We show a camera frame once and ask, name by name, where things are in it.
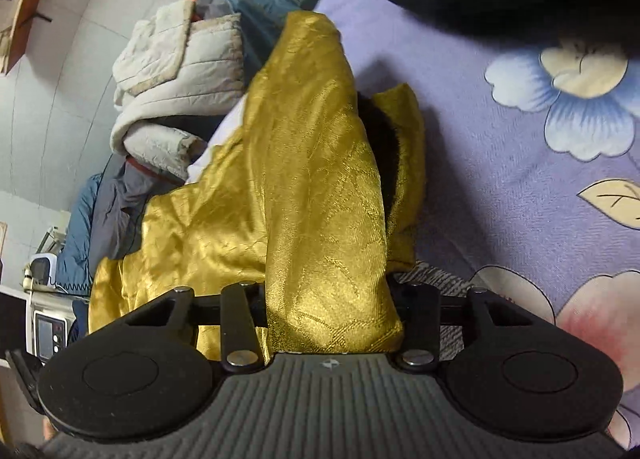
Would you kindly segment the cream quilted jacket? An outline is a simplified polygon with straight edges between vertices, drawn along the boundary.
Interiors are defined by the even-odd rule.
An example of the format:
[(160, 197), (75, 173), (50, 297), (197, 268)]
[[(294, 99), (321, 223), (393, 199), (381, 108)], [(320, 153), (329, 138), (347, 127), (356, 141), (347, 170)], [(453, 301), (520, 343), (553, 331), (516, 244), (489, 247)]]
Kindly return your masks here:
[(177, 0), (138, 21), (112, 69), (112, 151), (181, 180), (208, 136), (175, 122), (224, 116), (244, 94), (241, 16), (195, 21), (194, 8)]

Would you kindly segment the grey duvet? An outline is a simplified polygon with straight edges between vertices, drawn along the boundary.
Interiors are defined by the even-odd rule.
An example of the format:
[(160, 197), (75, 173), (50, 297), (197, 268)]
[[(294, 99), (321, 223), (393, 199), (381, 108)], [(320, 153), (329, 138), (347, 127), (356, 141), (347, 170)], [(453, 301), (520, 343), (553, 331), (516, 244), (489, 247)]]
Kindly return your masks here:
[(89, 242), (89, 271), (96, 277), (104, 259), (121, 260), (138, 251), (149, 201), (183, 185), (183, 180), (132, 156), (110, 165), (99, 185)]

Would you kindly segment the white machine with screen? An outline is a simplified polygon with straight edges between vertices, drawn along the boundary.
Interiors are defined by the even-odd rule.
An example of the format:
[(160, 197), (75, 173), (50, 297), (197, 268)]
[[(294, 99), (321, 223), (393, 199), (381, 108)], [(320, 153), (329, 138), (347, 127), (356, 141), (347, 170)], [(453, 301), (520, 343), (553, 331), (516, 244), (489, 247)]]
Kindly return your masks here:
[(2, 353), (21, 349), (45, 363), (86, 330), (88, 297), (58, 283), (65, 239), (58, 227), (48, 228), (23, 267), (2, 281)]

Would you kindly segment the purple floral bed sheet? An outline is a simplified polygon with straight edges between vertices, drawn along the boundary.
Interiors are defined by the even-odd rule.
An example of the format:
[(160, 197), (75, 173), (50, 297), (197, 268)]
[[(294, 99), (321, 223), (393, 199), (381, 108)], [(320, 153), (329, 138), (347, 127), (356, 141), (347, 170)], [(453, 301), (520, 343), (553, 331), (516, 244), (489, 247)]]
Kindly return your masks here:
[(388, 0), (320, 0), (361, 93), (406, 83), (426, 130), (420, 260), (607, 353), (639, 442), (639, 41), (489, 38)]

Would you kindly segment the gold satin jacket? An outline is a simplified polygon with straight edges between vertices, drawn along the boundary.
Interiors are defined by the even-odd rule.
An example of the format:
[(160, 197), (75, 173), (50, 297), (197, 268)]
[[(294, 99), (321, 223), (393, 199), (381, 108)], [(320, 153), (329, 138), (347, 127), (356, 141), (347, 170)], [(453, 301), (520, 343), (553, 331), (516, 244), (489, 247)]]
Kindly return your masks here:
[(386, 277), (416, 261), (425, 135), (416, 95), (359, 96), (340, 34), (295, 11), (200, 179), (154, 197), (142, 243), (98, 267), (89, 328), (175, 287), (265, 288), (266, 353), (398, 349)]

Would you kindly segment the blue pillow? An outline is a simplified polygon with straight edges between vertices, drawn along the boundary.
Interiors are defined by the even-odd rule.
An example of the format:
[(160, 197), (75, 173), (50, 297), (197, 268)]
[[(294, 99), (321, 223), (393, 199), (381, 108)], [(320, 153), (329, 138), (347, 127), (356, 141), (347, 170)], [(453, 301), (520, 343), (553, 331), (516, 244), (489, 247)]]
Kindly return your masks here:
[(66, 294), (90, 297), (92, 274), (89, 266), (91, 227), (101, 174), (90, 176), (80, 188), (66, 228), (63, 249), (56, 261), (55, 286)]

